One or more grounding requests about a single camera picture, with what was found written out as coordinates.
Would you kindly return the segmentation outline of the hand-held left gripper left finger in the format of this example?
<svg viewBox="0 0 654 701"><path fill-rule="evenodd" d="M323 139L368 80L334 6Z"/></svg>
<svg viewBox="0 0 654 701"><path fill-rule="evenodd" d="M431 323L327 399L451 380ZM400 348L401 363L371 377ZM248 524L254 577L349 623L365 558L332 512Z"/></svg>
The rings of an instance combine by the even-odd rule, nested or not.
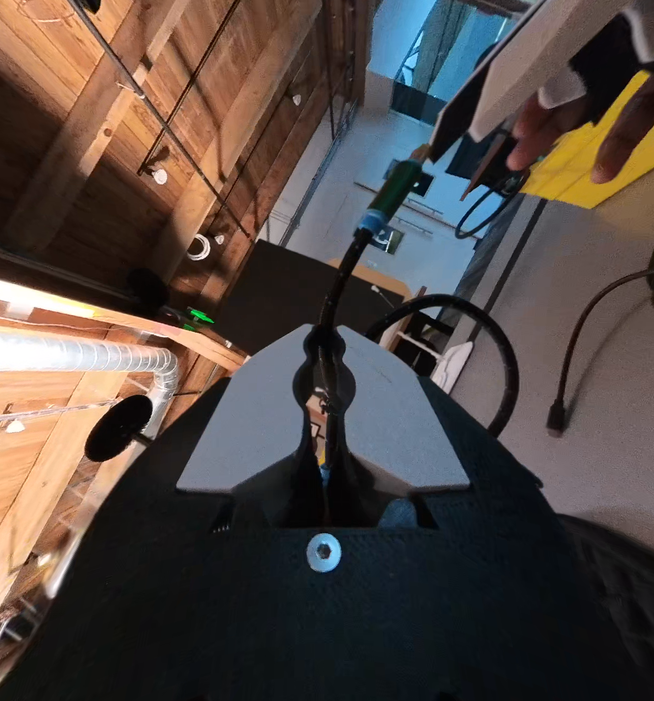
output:
<svg viewBox="0 0 654 701"><path fill-rule="evenodd" d="M237 370L176 489L257 503L274 526L319 525L325 497L306 406L315 352L314 327L304 324Z"/></svg>

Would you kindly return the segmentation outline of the black round speaker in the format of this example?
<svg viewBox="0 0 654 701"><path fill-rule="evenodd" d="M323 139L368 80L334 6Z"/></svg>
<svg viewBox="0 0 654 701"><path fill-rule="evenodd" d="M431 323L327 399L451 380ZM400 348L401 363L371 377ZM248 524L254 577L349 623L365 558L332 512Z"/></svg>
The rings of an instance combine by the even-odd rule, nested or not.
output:
<svg viewBox="0 0 654 701"><path fill-rule="evenodd" d="M170 301L171 293L164 281L148 268L134 268L126 276L130 298L146 316L156 317Z"/></svg>

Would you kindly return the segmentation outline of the braided hdmi cable green plug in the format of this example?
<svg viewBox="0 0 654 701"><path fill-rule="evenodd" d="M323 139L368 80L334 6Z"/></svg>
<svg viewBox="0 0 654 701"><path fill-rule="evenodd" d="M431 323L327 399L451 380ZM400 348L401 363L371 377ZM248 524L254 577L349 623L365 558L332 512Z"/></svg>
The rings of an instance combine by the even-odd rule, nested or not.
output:
<svg viewBox="0 0 654 701"><path fill-rule="evenodd" d="M344 258L334 277L330 291L322 305L319 322L315 329L318 338L318 363L324 381L328 419L325 434L325 462L322 465L323 475L330 473L337 461L337 419L341 409L341 401L337 398L337 362L334 354L336 333L334 319L344 288L354 272L361 254L370 244L376 234L381 233L386 224L390 223L393 215L404 203L412 187L419 180L422 165L428 158L430 148L422 145L415 149L410 158L399 162L386 178L383 186L377 192L366 213L361 218ZM507 426L515 409L520 389L520 373L513 347L500 326L488 313L479 309L471 302L449 294L429 294L402 304L382 320L375 323L368 331L368 337L377 337L396 322L403 320L412 313L440 307L454 309L475 320L495 342L504 367L505 387L501 404L488 433L498 437Z"/></svg>

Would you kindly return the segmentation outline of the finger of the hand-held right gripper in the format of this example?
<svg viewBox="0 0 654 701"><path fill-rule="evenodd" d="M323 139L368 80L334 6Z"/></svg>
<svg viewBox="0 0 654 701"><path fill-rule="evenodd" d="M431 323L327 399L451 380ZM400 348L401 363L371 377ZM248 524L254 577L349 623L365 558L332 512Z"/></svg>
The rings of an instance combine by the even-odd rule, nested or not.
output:
<svg viewBox="0 0 654 701"><path fill-rule="evenodd" d="M468 180L460 200L464 201L479 186L494 185L510 172L507 158L517 141L509 128L497 128L480 142L465 136L462 146L462 178Z"/></svg>
<svg viewBox="0 0 654 701"><path fill-rule="evenodd" d="M586 93L570 61L623 9L623 1L539 1L489 63L468 134L480 142L539 93L550 110Z"/></svg>

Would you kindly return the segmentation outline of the yellow plastic bin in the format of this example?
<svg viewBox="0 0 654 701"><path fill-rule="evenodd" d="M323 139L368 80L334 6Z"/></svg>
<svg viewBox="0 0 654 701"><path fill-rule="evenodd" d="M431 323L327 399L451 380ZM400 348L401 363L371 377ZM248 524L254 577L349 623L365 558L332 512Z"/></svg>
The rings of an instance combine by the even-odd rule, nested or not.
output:
<svg viewBox="0 0 654 701"><path fill-rule="evenodd" d="M521 193L593 209L653 171L654 126L616 178L604 184L591 180L600 145L629 100L648 79L647 72L637 73L597 124L587 123L559 138L550 153L531 168Z"/></svg>

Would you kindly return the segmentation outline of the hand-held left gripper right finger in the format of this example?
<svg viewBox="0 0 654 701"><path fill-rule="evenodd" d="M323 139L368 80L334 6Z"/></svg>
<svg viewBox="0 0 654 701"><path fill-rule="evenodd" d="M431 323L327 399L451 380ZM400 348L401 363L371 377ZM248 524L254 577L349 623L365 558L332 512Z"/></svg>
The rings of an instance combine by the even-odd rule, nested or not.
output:
<svg viewBox="0 0 654 701"><path fill-rule="evenodd" d="M421 378L347 326L334 335L332 523L374 527L394 500L469 489L471 481Z"/></svg>

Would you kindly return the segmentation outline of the person's right hand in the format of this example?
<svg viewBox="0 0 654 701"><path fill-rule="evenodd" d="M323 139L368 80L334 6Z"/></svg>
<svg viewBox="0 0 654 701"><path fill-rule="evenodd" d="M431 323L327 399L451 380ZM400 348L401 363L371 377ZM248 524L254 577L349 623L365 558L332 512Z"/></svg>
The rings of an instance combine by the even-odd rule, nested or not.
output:
<svg viewBox="0 0 654 701"><path fill-rule="evenodd" d="M506 159L511 171L523 171L546 153L565 133L588 121L586 97L547 110L533 95L516 118L512 136L516 145ZM591 181L613 180L637 145L654 127L654 73L631 97L604 138L597 152Z"/></svg>

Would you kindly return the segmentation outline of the black hdmi switch box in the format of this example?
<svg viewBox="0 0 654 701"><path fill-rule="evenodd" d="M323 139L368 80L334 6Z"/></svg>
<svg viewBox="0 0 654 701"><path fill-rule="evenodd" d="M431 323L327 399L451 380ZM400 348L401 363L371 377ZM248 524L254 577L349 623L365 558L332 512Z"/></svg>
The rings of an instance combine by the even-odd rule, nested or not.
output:
<svg viewBox="0 0 654 701"><path fill-rule="evenodd" d="M487 78L491 61L489 56L496 47L492 45L481 55L472 75L438 114L428 142L429 162L438 162L470 128Z"/></svg>

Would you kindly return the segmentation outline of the silver ventilation duct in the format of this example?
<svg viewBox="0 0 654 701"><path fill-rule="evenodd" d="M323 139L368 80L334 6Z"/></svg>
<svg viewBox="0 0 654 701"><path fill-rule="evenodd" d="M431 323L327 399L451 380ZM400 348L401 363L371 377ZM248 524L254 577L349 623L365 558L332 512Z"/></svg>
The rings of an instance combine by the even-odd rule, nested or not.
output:
<svg viewBox="0 0 654 701"><path fill-rule="evenodd" d="M82 337L38 335L0 328L0 372L151 373L152 415L145 429L156 437L179 382L176 356L165 348Z"/></svg>

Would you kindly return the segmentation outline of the black board on white stand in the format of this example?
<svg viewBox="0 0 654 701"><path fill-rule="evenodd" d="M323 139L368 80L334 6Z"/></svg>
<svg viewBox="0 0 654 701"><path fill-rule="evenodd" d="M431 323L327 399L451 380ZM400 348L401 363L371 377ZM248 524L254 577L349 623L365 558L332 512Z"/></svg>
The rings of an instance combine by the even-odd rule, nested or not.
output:
<svg viewBox="0 0 654 701"><path fill-rule="evenodd" d="M296 328L315 325L338 266L336 259L326 264L259 241L219 311L212 314L215 333L240 351L255 355ZM371 262L359 265L347 283L336 322L365 334L376 321L411 298L402 281L377 272ZM473 343L438 350L425 337L427 331L450 335L449 328L429 313L416 312L388 328L380 345L417 374L432 378L445 392L451 392Z"/></svg>

